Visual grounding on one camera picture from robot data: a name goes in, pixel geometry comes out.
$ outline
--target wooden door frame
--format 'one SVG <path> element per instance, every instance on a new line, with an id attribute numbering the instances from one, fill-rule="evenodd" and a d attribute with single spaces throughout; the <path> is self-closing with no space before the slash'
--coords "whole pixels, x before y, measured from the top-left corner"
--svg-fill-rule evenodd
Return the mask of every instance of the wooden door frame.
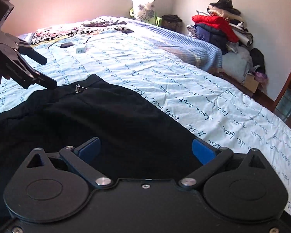
<path id="1" fill-rule="evenodd" d="M 289 74 L 289 77 L 288 77 L 285 85 L 283 86 L 282 90 L 280 91 L 277 99 L 274 101 L 273 109 L 275 109 L 277 107 L 278 103 L 280 102 L 281 98 L 283 97 L 283 95 L 285 94 L 287 88 L 289 87 L 290 82 L 291 82 L 291 72 Z"/>

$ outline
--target zipper pull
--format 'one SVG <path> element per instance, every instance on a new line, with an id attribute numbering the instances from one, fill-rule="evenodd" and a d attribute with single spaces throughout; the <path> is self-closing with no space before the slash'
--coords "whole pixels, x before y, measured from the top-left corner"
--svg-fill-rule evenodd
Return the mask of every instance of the zipper pull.
<path id="1" fill-rule="evenodd" d="M 76 85 L 76 87 L 75 87 L 75 92 L 79 93 L 79 92 L 84 91 L 85 89 L 87 89 L 87 88 L 83 88 L 83 87 L 81 87 L 81 86 L 78 84 L 78 85 Z"/>

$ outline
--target triangular cutout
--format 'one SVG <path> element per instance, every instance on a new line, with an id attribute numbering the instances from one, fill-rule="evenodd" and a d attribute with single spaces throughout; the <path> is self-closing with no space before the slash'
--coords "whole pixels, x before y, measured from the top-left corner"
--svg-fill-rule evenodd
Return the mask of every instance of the triangular cutout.
<path id="1" fill-rule="evenodd" d="M 44 164 L 42 162 L 42 159 L 40 158 L 40 155 L 36 154 L 30 161 L 30 163 L 27 165 L 27 168 L 34 168 L 39 166 L 44 166 Z"/>
<path id="2" fill-rule="evenodd" d="M 262 161 L 260 160 L 259 156 L 254 155 L 249 163 L 250 167 L 255 167 L 255 168 L 261 168 L 261 169 L 265 169 L 264 164 L 262 163 Z"/>

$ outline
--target wall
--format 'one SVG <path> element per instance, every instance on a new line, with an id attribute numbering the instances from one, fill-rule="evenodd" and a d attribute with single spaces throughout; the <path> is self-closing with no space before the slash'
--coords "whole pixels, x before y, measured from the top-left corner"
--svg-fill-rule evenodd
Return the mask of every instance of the wall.
<path id="1" fill-rule="evenodd" d="M 128 17 L 131 0 L 11 0 L 15 8 L 3 31 L 20 35 L 60 23 L 91 20 L 98 16 Z M 157 0 L 158 15 L 172 12 L 173 0 Z"/>
<path id="2" fill-rule="evenodd" d="M 175 0 L 173 13 L 192 24 L 195 10 L 205 11 L 218 0 Z M 266 94 L 275 100 L 291 71 L 291 0 L 232 0 L 254 36 L 254 47 L 265 56 L 269 84 Z"/>

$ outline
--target green plastic chair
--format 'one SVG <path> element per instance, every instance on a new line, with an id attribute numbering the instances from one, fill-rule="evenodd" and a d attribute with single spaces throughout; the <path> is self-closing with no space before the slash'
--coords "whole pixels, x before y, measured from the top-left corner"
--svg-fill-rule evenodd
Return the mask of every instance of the green plastic chair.
<path id="1" fill-rule="evenodd" d="M 129 15 L 130 15 L 130 19 L 133 19 L 135 17 L 135 14 L 134 14 L 134 8 L 132 8 L 129 12 Z M 156 23 L 155 25 L 160 27 L 162 25 L 162 18 L 161 17 L 157 17 L 156 16 L 156 13 L 155 13 L 155 17 L 156 17 Z"/>

